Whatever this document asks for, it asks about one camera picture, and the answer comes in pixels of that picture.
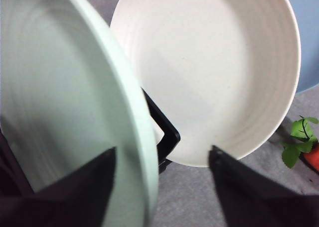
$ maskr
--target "cream speckled plate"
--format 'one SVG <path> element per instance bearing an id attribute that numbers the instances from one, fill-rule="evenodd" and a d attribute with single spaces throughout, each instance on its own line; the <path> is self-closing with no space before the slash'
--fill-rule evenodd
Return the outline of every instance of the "cream speckled plate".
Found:
<path id="1" fill-rule="evenodd" d="M 180 132 L 169 160 L 207 166 L 213 144 L 242 158 L 290 107 L 301 52 L 288 0 L 120 0 L 111 29 Z"/>
<path id="2" fill-rule="evenodd" d="M 150 223 L 158 161 L 148 108 L 86 0 L 1 0 L 1 129 L 35 191 L 116 146 L 105 226 Z"/>

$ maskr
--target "gray carpet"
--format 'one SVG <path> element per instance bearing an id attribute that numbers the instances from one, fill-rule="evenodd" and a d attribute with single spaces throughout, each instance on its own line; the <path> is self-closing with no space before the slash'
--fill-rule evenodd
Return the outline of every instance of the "gray carpet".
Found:
<path id="1" fill-rule="evenodd" d="M 89 0 L 109 24 L 118 0 Z M 258 150 L 241 161 L 257 172 L 302 194 L 319 194 L 319 176 L 298 162 L 290 170 L 281 160 L 280 142 L 289 138 L 299 115 L 319 117 L 319 87 L 299 94 L 283 124 Z M 153 227 L 225 227 L 207 168 L 172 163 L 159 177 L 159 204 Z"/>

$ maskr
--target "plate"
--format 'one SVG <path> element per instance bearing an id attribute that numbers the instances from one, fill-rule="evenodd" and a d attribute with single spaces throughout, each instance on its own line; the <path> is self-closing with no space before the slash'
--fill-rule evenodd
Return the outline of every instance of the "plate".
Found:
<path id="1" fill-rule="evenodd" d="M 300 37 L 288 0 L 119 0 L 111 29 L 180 132 L 171 161 L 206 167 L 213 144 L 242 158 L 291 105 Z"/>
<path id="2" fill-rule="evenodd" d="M 147 226 L 156 142 L 140 85 L 86 0 L 1 0 L 1 129 L 35 191 L 117 147 L 105 226 Z"/>
<path id="3" fill-rule="evenodd" d="M 290 0 L 296 14 L 302 51 L 302 65 L 297 92 L 319 83 L 319 0 Z"/>

